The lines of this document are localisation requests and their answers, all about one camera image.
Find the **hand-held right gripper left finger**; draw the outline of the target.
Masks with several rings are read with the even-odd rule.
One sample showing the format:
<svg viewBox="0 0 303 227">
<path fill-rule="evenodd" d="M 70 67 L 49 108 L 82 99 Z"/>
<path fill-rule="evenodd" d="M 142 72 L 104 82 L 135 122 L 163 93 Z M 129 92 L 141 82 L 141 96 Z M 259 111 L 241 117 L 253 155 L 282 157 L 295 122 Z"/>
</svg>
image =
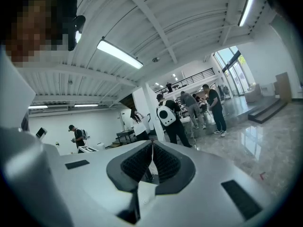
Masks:
<svg viewBox="0 0 303 227">
<path fill-rule="evenodd" d="M 67 206 L 72 227 L 154 227 L 153 203 L 142 207 L 141 218 L 132 224 L 126 214 L 132 210 L 132 193 L 119 190 L 108 177 L 109 170 L 120 170 L 112 160 L 135 154 L 150 145 L 138 141 L 123 147 L 61 156 L 49 147 L 49 164 L 55 184 Z"/>
</svg>

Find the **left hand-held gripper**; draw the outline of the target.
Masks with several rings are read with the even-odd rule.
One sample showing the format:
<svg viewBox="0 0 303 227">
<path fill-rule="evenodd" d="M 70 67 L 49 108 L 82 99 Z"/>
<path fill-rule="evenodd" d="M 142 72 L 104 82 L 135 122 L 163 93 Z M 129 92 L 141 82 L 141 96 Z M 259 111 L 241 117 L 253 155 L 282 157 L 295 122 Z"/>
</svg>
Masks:
<svg viewBox="0 0 303 227">
<path fill-rule="evenodd" d="M 91 148 L 89 146 L 79 146 L 78 147 L 78 154 L 79 153 L 90 153 L 90 152 L 97 152 L 97 149 Z"/>
</svg>

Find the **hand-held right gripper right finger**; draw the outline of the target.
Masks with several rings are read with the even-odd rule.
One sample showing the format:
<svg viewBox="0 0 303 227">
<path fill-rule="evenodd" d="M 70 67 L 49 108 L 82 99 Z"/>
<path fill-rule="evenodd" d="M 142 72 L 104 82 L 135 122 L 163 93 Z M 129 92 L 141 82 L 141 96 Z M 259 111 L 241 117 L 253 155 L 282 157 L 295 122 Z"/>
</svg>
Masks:
<svg viewBox="0 0 303 227">
<path fill-rule="evenodd" d="M 136 227 L 258 227 L 271 217 L 272 195 L 231 160 L 164 145 L 189 157 L 195 176 L 179 193 L 153 197 Z"/>
</svg>

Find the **black glass table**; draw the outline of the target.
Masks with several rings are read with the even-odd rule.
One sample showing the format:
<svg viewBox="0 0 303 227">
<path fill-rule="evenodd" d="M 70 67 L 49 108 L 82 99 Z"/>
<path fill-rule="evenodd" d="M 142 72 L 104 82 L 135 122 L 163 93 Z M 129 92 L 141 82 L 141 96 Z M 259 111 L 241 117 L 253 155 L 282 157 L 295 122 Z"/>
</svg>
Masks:
<svg viewBox="0 0 303 227">
<path fill-rule="evenodd" d="M 134 130 L 127 130 L 116 134 L 120 146 L 136 142 Z"/>
</svg>

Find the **white round backpack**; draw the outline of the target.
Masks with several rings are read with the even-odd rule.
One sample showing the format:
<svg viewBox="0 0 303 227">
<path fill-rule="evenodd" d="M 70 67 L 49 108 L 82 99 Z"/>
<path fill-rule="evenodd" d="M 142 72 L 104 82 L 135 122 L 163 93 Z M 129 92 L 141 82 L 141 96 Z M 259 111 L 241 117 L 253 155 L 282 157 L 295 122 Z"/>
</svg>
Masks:
<svg viewBox="0 0 303 227">
<path fill-rule="evenodd" d="M 162 102 L 158 107 L 157 116 L 163 126 L 168 127 L 176 121 L 176 114 L 173 110 L 166 106 L 167 100 Z"/>
</svg>

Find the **dark wooden steps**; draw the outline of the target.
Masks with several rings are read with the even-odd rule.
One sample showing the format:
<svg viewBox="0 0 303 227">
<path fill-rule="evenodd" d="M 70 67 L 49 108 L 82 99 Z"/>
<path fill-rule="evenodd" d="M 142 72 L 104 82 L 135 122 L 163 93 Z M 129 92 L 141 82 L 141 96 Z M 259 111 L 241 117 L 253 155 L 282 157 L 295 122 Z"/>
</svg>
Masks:
<svg viewBox="0 0 303 227">
<path fill-rule="evenodd" d="M 263 124 L 287 106 L 287 102 L 280 98 L 269 98 L 255 111 L 248 114 L 248 120 Z"/>
</svg>

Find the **black metal railing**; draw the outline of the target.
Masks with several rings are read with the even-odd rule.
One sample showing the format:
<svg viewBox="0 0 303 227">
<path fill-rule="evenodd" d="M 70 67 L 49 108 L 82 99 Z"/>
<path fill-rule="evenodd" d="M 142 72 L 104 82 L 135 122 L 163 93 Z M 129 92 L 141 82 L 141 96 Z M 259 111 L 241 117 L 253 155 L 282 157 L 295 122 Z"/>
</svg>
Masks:
<svg viewBox="0 0 303 227">
<path fill-rule="evenodd" d="M 215 72 L 213 70 L 213 68 L 209 68 L 207 70 L 204 70 L 202 72 L 199 72 L 197 74 L 194 74 L 190 77 L 187 77 L 185 79 L 182 80 L 178 80 L 177 82 L 171 84 L 171 91 L 176 91 L 180 88 L 186 87 L 188 85 L 194 84 L 196 82 L 200 82 L 204 79 L 208 79 L 212 76 L 215 76 Z"/>
</svg>

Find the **tall glass window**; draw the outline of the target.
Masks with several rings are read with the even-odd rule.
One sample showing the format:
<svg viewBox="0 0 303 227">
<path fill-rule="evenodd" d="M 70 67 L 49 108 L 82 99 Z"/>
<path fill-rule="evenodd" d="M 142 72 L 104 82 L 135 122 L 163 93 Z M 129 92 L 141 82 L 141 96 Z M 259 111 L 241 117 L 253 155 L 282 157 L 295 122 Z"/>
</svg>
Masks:
<svg viewBox="0 0 303 227">
<path fill-rule="evenodd" d="M 242 68 L 244 58 L 236 46 L 228 47 L 214 53 L 214 57 L 222 69 L 233 96 L 244 96 L 249 83 Z"/>
</svg>

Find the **brown cardboard panel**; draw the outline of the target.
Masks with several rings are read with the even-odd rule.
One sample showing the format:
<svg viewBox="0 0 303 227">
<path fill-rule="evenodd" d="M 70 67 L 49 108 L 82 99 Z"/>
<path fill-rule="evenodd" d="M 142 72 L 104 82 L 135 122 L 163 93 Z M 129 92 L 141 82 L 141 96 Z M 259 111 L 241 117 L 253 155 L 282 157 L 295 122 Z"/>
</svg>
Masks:
<svg viewBox="0 0 303 227">
<path fill-rule="evenodd" d="M 276 82 L 280 98 L 290 103 L 292 101 L 292 92 L 287 72 L 276 75 Z"/>
</svg>

